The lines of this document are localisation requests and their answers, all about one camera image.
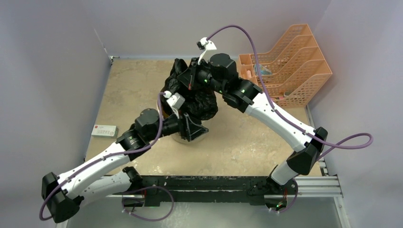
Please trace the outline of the black plastic trash bag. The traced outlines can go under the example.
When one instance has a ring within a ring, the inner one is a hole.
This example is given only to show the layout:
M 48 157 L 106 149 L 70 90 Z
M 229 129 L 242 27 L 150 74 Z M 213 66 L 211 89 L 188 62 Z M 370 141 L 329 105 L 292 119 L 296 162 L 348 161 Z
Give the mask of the black plastic trash bag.
M 165 79 L 161 92 L 170 91 L 173 94 L 179 93 L 182 95 L 185 98 L 185 102 L 180 108 L 181 112 L 188 113 L 201 121 L 212 119 L 219 110 L 215 92 L 208 88 L 188 90 L 176 78 L 176 68 L 179 65 L 187 64 L 183 59 L 176 58 L 174 60 L 170 75 Z

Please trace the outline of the orange plastic file organizer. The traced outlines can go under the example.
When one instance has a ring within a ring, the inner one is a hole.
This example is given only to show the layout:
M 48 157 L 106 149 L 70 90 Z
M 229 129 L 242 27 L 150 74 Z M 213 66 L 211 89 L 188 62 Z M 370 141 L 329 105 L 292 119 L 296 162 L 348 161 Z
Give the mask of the orange plastic file organizer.
M 264 65 L 272 75 L 255 74 Z M 308 24 L 290 26 L 267 53 L 240 54 L 240 77 L 266 87 L 271 99 L 283 108 L 305 107 L 331 77 L 332 71 Z

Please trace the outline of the beige round trash bin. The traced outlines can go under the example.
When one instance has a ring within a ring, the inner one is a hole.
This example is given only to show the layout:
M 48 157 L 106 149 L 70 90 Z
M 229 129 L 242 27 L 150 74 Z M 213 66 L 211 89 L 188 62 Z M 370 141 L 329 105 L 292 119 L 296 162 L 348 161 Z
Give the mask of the beige round trash bin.
M 156 107 L 157 107 L 157 112 L 158 112 L 159 114 L 161 114 L 162 117 L 163 117 L 162 136 L 170 136 L 170 137 L 171 137 L 172 134 L 174 134 L 174 133 L 176 133 L 176 132 L 179 131 L 179 127 L 178 127 L 177 123 L 175 122 L 175 120 L 173 120 L 172 118 L 170 118 L 170 115 L 171 115 L 171 114 L 174 114 L 174 113 L 172 112 L 170 106 L 167 104 L 166 98 L 165 98 L 163 95 L 164 95 L 163 92 L 161 92 L 161 93 L 159 94 L 159 100 L 158 100 L 158 102 L 157 102 Z M 178 142 L 178 143 L 182 143 L 182 144 L 193 144 L 193 143 L 199 142 L 199 141 L 201 141 L 202 139 L 204 139 L 204 137 L 205 137 L 206 134 L 202 135 L 200 138 L 198 138 L 198 139 L 196 139 L 196 140 L 194 140 L 194 141 L 192 141 L 192 142 L 189 142 L 189 141 L 187 141 L 187 140 L 175 140 L 175 141 Z

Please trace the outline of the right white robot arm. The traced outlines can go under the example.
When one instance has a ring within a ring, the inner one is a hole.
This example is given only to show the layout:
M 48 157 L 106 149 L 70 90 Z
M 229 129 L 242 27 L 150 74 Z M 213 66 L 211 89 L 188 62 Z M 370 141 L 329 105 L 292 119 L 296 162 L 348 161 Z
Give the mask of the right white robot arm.
M 299 121 L 273 103 L 258 85 L 240 78 L 236 62 L 229 55 L 215 54 L 209 61 L 192 58 L 177 80 L 188 90 L 208 88 L 221 94 L 227 105 L 256 118 L 291 146 L 293 153 L 268 177 L 270 192 L 279 193 L 292 178 L 310 173 L 323 150 L 327 131 Z

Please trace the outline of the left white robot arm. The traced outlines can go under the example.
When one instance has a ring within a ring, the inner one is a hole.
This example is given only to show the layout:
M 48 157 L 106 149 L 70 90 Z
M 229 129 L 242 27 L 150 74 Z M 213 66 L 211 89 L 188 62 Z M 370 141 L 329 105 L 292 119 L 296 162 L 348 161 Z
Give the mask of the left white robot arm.
M 112 176 L 107 173 L 137 159 L 162 137 L 179 134 L 192 142 L 208 131 L 201 120 L 187 113 L 164 117 L 158 110 L 143 110 L 130 128 L 97 156 L 70 171 L 59 175 L 50 172 L 42 178 L 44 203 L 39 218 L 62 223 L 76 215 L 82 206 L 99 198 L 156 189 L 154 184 L 147 186 L 134 167 L 125 167 Z M 47 218 L 44 209 L 50 212 Z

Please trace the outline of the teal packet in organizer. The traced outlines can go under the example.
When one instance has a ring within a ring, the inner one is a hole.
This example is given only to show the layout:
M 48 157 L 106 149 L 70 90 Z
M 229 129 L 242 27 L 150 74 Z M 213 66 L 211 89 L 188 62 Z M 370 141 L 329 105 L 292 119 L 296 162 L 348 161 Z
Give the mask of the teal packet in organizer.
M 272 72 L 270 69 L 266 68 L 264 65 L 255 65 L 254 66 L 255 74 L 261 74 L 261 75 L 272 75 Z

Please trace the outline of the white small box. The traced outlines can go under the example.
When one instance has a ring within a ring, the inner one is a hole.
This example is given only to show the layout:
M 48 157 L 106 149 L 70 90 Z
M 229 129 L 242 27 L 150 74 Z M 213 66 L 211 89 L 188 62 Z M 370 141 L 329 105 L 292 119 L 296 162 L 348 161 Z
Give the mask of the white small box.
M 93 137 L 115 138 L 118 133 L 118 128 L 115 125 L 100 125 L 95 124 L 91 135 Z

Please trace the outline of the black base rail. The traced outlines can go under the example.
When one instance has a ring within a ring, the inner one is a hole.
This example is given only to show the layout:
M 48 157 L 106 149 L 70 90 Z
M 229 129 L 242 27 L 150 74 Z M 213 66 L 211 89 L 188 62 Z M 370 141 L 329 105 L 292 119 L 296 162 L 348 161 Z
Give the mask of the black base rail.
M 248 203 L 252 206 L 285 205 L 297 191 L 297 182 L 278 185 L 266 176 L 143 176 L 125 194 L 143 194 L 147 207 L 162 202 Z

